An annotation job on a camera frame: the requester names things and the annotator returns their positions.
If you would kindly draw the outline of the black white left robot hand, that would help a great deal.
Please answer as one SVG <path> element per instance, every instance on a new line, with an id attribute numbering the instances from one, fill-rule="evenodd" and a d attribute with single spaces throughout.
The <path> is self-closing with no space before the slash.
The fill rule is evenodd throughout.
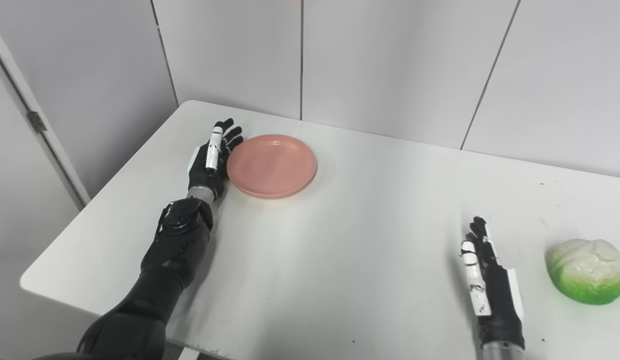
<path id="1" fill-rule="evenodd" d="M 212 204 L 223 196 L 229 157 L 243 141 L 243 129 L 233 118 L 215 123 L 210 138 L 198 146 L 189 162 L 188 198 Z"/>

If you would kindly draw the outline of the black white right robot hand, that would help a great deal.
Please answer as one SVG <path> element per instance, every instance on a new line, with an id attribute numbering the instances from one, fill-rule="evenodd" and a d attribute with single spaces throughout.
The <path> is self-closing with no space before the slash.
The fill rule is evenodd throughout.
<path id="1" fill-rule="evenodd" d="M 516 270 L 500 264 L 488 223 L 475 216 L 460 245 L 466 289 L 484 360 L 522 360 L 524 309 Z"/>

